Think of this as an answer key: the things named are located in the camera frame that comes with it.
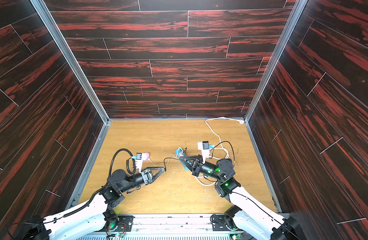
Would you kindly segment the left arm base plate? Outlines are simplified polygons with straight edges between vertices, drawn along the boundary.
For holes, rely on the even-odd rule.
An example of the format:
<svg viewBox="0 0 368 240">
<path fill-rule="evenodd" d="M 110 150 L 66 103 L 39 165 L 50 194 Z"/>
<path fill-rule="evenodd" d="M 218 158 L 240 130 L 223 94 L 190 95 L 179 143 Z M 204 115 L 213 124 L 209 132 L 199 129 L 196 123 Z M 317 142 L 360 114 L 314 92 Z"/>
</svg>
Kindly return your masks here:
<svg viewBox="0 0 368 240">
<path fill-rule="evenodd" d="M 119 232 L 125 233 L 130 232 L 133 226 L 134 216 L 132 215 L 119 215 L 109 219 L 105 226 L 104 230 L 107 232 Z"/>
</svg>

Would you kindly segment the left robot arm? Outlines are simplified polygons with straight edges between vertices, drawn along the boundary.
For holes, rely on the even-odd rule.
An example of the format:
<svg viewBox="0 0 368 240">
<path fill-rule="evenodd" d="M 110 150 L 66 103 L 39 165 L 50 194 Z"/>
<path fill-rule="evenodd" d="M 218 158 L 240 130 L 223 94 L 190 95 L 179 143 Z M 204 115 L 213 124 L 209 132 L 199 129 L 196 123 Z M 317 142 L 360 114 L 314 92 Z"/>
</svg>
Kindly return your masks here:
<svg viewBox="0 0 368 240">
<path fill-rule="evenodd" d="M 91 198 L 58 214 L 33 218 L 21 222 L 14 240 L 75 240 L 103 228 L 117 227 L 114 208 L 125 194 L 149 185 L 164 173 L 164 167 L 148 167 L 139 173 L 128 175 L 124 170 L 115 170 Z"/>
</svg>

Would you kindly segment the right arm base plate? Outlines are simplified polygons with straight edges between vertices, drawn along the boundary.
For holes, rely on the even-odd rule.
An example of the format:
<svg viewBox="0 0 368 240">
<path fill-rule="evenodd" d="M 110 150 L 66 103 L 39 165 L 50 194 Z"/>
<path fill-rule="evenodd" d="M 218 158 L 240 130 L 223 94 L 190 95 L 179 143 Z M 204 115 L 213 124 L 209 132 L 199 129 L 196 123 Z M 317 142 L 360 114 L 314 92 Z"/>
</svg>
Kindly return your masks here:
<svg viewBox="0 0 368 240">
<path fill-rule="evenodd" d="M 214 232 L 220 231 L 238 231 L 239 228 L 236 226 L 233 218 L 229 215 L 212 214 L 210 216 L 210 222 Z"/>
</svg>

